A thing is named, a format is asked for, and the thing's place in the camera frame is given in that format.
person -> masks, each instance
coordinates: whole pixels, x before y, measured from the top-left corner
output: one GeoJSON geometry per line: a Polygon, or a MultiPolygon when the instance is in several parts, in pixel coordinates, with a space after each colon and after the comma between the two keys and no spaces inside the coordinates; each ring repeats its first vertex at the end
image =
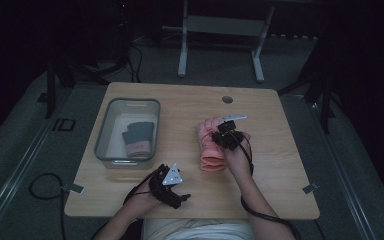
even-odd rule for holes
{"type": "MultiPolygon", "coordinates": [[[[243,134],[245,138],[241,145],[250,154],[249,140],[251,136],[245,132],[243,134]]],[[[224,156],[227,167],[233,175],[246,205],[255,212],[278,217],[252,178],[249,161],[242,148],[237,147],[233,151],[224,149],[224,156]]],[[[138,187],[136,192],[143,193],[148,191],[149,186],[145,182],[145,184],[138,187]]],[[[132,195],[102,230],[98,232],[94,239],[120,239],[133,221],[162,204],[151,193],[132,195]]],[[[295,239],[291,230],[284,224],[268,221],[252,214],[248,214],[248,221],[251,225],[253,238],[255,239],[295,239]]]]}

black strap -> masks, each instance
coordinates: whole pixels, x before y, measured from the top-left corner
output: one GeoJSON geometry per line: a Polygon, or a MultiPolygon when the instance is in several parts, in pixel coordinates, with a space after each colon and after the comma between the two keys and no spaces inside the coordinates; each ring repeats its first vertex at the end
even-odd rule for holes
{"type": "Polygon", "coordinates": [[[154,170],[152,173],[150,173],[148,176],[146,176],[142,182],[140,182],[136,187],[132,188],[132,190],[130,190],[130,192],[127,194],[126,198],[124,198],[124,202],[123,202],[123,205],[126,204],[126,202],[133,196],[135,195],[135,192],[136,190],[142,186],[142,184],[144,184],[148,179],[150,179],[151,177],[153,177],[156,173],[162,171],[162,169],[164,168],[164,164],[161,164],[156,170],[154,170]]]}
{"type": "Polygon", "coordinates": [[[171,191],[171,188],[175,185],[164,186],[162,184],[165,176],[167,175],[170,168],[161,164],[158,168],[158,172],[154,173],[153,177],[149,179],[149,189],[152,195],[159,201],[169,205],[170,207],[177,209],[182,205],[182,202],[185,202],[191,195],[186,194],[179,196],[176,193],[171,191]]]}
{"type": "Polygon", "coordinates": [[[289,229],[291,230],[291,232],[294,235],[295,239],[297,239],[297,240],[301,239],[301,235],[299,234],[299,232],[296,229],[296,227],[291,222],[289,222],[288,220],[285,220],[285,219],[282,219],[282,218],[278,218],[278,217],[273,217],[273,216],[270,216],[270,215],[267,215],[267,214],[264,214],[264,213],[259,213],[259,212],[256,212],[256,211],[252,210],[246,204],[246,202],[245,202],[245,200],[243,199],[242,196],[241,196],[241,204],[242,204],[242,207],[245,209],[245,211],[247,211],[249,214],[251,214],[251,215],[253,215],[255,217],[262,218],[262,219],[267,220],[267,221],[272,221],[272,222],[277,222],[277,223],[284,224],[287,227],[289,227],[289,229]]]}

hand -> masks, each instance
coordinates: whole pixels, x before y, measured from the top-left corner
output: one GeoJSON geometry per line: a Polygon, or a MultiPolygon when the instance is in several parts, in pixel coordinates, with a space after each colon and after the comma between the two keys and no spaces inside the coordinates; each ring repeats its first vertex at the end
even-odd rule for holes
{"type": "Polygon", "coordinates": [[[205,119],[198,124],[198,137],[201,144],[205,138],[211,138],[211,133],[218,132],[217,126],[220,124],[218,117],[205,119]]]}
{"type": "Polygon", "coordinates": [[[140,185],[135,194],[123,206],[123,208],[132,210],[131,212],[134,213],[133,219],[141,218],[155,207],[163,204],[149,192],[148,183],[149,180],[140,185]]]}
{"type": "MultiPolygon", "coordinates": [[[[242,134],[244,135],[244,139],[242,140],[241,145],[248,153],[248,156],[251,157],[251,146],[248,144],[248,141],[251,140],[251,135],[246,132],[242,132],[242,134]]],[[[224,149],[224,156],[227,166],[235,178],[251,176],[248,159],[240,146],[237,146],[233,151],[224,149]]]]}

person's left hand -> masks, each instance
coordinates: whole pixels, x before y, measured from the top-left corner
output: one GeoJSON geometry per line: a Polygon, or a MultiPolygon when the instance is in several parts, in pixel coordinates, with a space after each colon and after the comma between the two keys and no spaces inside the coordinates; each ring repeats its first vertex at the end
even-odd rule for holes
{"type": "Polygon", "coordinates": [[[129,208],[134,213],[135,216],[133,217],[135,219],[142,218],[146,213],[163,204],[149,192],[148,183],[149,180],[139,186],[135,192],[136,194],[132,195],[123,206],[123,208],[129,208]]]}

dark background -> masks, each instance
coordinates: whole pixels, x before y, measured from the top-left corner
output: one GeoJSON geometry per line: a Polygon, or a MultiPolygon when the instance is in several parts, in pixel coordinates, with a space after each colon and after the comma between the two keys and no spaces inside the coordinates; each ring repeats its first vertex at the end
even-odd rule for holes
{"type": "MultiPolygon", "coordinates": [[[[0,125],[28,85],[62,51],[79,63],[123,54],[117,25],[128,20],[158,41],[161,26],[181,26],[182,2],[167,1],[0,1],[0,125]]],[[[191,12],[264,18],[247,1],[190,1],[191,12]]],[[[274,2],[271,34],[318,37],[306,70],[334,77],[333,89],[359,133],[384,183],[384,1],[274,2]]]]}

